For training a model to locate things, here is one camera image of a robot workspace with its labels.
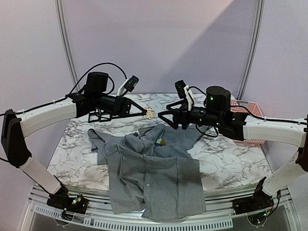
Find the landscape round brooch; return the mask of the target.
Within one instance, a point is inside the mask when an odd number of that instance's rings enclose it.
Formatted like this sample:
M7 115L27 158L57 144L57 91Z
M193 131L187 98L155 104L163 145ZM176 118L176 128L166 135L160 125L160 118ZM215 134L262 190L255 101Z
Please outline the landscape round brooch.
M159 138L156 143L160 143L162 146L165 146L166 141L163 138Z

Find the grey button shirt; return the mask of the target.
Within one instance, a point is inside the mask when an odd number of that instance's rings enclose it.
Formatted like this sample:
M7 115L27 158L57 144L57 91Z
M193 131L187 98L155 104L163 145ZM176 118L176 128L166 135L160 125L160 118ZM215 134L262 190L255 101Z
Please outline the grey button shirt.
M141 211L144 218L167 221L205 212L200 163L189 154L201 138L196 128L159 124L123 137L90 129L88 136L97 163L108 166L115 214ZM159 138L165 146L155 146Z

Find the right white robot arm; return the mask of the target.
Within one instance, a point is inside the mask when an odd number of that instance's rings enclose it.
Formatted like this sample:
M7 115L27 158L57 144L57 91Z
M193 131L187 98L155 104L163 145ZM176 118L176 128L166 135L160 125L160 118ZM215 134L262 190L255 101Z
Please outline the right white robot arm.
M166 111L158 114L160 119L174 129L186 129L190 124L210 126L232 140L261 139L298 148L287 163L258 183L256 194L249 198L249 206L253 210L259 210L267 203L268 197L308 172L308 124L304 119L264 118L249 111L234 113L230 106L209 104L206 107L193 106L189 109L184 101L179 101L178 104L180 108L173 109L168 105Z

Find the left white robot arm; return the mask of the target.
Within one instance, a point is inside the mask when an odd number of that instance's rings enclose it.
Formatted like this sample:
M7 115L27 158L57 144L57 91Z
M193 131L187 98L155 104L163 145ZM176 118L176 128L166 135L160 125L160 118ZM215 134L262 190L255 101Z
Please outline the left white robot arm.
M128 118L146 115L147 111L124 96L102 95L89 97L73 93L66 99L60 99L33 110L4 113L1 144L7 156L6 162L20 169L47 193L61 208L71 205L71 197L61 191L63 186L28 150L25 138L32 133L64 120L85 115L101 117L109 115L106 121L114 118Z

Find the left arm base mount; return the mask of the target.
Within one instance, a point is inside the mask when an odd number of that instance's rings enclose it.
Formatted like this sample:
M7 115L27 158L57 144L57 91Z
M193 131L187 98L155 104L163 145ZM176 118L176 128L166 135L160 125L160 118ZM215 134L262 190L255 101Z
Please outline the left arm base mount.
M89 200L83 195L69 196L67 191L50 194L47 205L73 213L86 214Z

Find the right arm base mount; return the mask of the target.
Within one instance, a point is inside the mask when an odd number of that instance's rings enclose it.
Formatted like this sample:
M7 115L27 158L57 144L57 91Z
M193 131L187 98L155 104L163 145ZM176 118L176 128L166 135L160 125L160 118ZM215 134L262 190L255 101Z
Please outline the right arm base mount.
M262 209L272 207L274 204L272 197L265 199L259 196L248 196L243 198L234 199L232 201L232 208L235 214L244 214L254 211L261 211Z

